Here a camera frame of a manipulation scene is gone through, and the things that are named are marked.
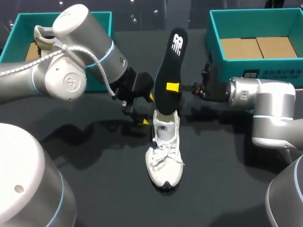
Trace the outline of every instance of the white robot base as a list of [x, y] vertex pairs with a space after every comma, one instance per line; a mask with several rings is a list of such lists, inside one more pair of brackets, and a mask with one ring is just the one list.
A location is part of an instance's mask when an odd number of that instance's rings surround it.
[[0, 226], [73, 227], [76, 201], [40, 143], [0, 123]]

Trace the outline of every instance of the label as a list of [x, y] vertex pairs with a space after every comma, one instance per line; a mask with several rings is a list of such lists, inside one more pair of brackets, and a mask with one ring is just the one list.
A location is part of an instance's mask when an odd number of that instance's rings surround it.
[[298, 79], [301, 77], [302, 70], [264, 70], [260, 79], [272, 79], [272, 80], [287, 80]]
[[167, 131], [167, 127], [164, 126], [164, 125], [159, 125], [158, 126], [158, 130], [160, 130], [160, 131]]
[[180, 37], [178, 34], [174, 35], [174, 39], [173, 39], [173, 45], [171, 46], [172, 50], [178, 55], [180, 56], [181, 54], [181, 48], [183, 45], [183, 38]]
[[259, 75], [259, 72], [260, 70], [244, 70], [242, 77], [256, 79]]

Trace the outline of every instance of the cable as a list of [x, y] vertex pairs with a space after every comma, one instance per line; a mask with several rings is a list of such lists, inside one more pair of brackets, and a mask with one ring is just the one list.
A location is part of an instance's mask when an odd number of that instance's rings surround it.
[[[70, 51], [77, 51], [77, 52], [82, 52], [82, 53], [87, 54], [96, 63], [96, 65], [97, 65], [97, 67], [98, 67], [98, 69], [99, 69], [99, 71], [100, 71], [100, 73], [102, 75], [102, 78], [103, 78], [103, 81], [104, 81], [104, 84], [105, 84], [105, 87], [106, 87], [108, 93], [111, 96], [115, 96], [115, 93], [113, 92], [113, 90], [109, 86], [109, 82], [108, 82], [106, 73], [105, 73], [102, 65], [100, 64], [100, 62], [96, 58], [96, 56], [92, 52], [90, 52], [89, 50], [86, 50], [85, 48], [82, 48], [80, 46], [72, 46], [72, 47], [68, 47], [68, 49]], [[0, 72], [0, 77], [7, 76], [7, 75], [10, 75], [10, 74], [14, 74], [16, 72], [21, 72], [21, 71], [27, 70], [29, 68], [34, 67], [37, 64], [40, 64], [40, 63], [42, 63], [42, 62], [44, 62], [44, 61], [46, 61], [46, 60], [48, 60], [50, 58], [53, 58], [53, 57], [55, 57], [55, 56], [57, 56], [59, 54], [62, 54], [62, 53], [64, 53], [63, 50], [55, 51], [53, 53], [50, 53], [50, 54], [44, 56], [43, 58], [40, 58], [40, 59], [38, 59], [36, 61], [33, 61], [33, 62], [29, 63], [27, 65], [21, 66], [19, 68], [13, 69], [13, 70], [8, 70], [8, 71]]]

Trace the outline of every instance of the teal box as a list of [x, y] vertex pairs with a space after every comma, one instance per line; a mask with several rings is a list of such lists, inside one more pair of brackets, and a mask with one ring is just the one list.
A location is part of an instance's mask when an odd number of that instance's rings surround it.
[[[297, 58], [228, 60], [220, 39], [288, 36]], [[206, 46], [218, 66], [218, 79], [246, 77], [257, 72], [259, 79], [274, 79], [303, 87], [303, 13], [301, 9], [211, 10]]]
[[[112, 25], [112, 12], [92, 12], [107, 34], [115, 41]], [[34, 41], [34, 27], [52, 27], [60, 13], [19, 13], [0, 56], [0, 63], [25, 61], [30, 43]], [[89, 72], [87, 72], [88, 92], [106, 91]]]

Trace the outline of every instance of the cardboard box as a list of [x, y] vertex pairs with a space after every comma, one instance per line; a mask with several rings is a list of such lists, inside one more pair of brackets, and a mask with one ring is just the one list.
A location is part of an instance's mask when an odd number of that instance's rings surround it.
[[257, 37], [220, 39], [225, 58], [263, 59], [297, 58], [288, 37]]
[[206, 46], [218, 79], [273, 79], [303, 87], [301, 9], [211, 10]]
[[38, 46], [35, 44], [35, 42], [32, 42], [29, 46], [25, 61], [31, 61], [37, 58], [40, 58], [38, 53]]
[[[51, 27], [59, 14], [60, 13], [19, 13], [0, 56], [0, 63], [33, 60], [35, 56], [38, 55], [36, 55], [32, 44], [34, 41], [34, 27], [36, 25]], [[115, 41], [112, 12], [92, 12], [92, 15]], [[87, 72], [86, 91], [104, 92], [106, 91], [106, 87]]]

